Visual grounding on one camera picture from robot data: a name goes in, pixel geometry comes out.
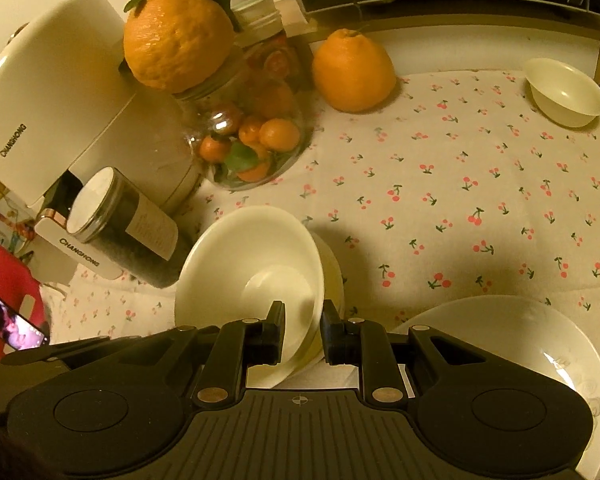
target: cherry print tablecloth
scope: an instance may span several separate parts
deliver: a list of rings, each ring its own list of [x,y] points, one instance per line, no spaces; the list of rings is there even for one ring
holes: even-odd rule
[[[525,85],[517,72],[411,75],[391,105],[356,116],[316,100],[290,170],[245,192],[205,182],[176,220],[195,235],[236,208],[278,206],[333,249],[349,315],[391,329],[447,301],[516,294],[563,312],[600,353],[600,120],[565,130]],[[129,279],[81,269],[54,339],[172,326],[173,291]]]

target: glass jar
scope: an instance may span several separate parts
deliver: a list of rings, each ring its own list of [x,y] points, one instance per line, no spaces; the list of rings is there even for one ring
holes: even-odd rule
[[[176,222],[116,168],[103,168],[75,198],[66,230],[149,285],[173,285],[193,245]]]
[[[202,84],[174,96],[194,132],[190,142],[220,187],[249,189],[282,174],[308,135],[289,85],[249,67],[239,47]]]
[[[294,48],[288,44],[284,29],[274,36],[243,48],[243,51],[249,66],[279,77],[294,92],[298,92],[302,86],[300,61]]]

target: white appliance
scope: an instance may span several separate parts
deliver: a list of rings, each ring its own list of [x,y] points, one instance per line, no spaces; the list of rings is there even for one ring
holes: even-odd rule
[[[173,98],[119,70],[123,25],[107,0],[68,0],[0,54],[0,181],[34,217],[65,171],[85,184],[116,167],[169,214],[201,177]],[[62,222],[41,221],[36,230],[62,252],[119,273]]]

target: changhong logo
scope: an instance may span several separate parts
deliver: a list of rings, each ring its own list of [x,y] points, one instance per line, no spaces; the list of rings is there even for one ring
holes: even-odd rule
[[[18,139],[26,129],[27,127],[24,124],[18,126],[18,129],[13,133],[9,141],[4,145],[4,148],[0,150],[1,156],[9,155],[9,152],[15,146],[16,142],[18,142]]]
[[[73,251],[78,256],[80,256],[81,258],[84,258],[86,261],[88,261],[90,264],[93,264],[94,267],[97,267],[100,265],[100,262],[98,260],[94,260],[88,254],[81,251],[78,247],[72,245],[71,242],[69,240],[67,240],[66,238],[60,238],[60,245],[64,245],[70,251]]]

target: smartphone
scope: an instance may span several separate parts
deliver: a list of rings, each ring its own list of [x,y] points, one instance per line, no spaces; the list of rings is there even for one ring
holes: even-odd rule
[[[49,344],[49,338],[0,299],[0,339],[16,350]]]

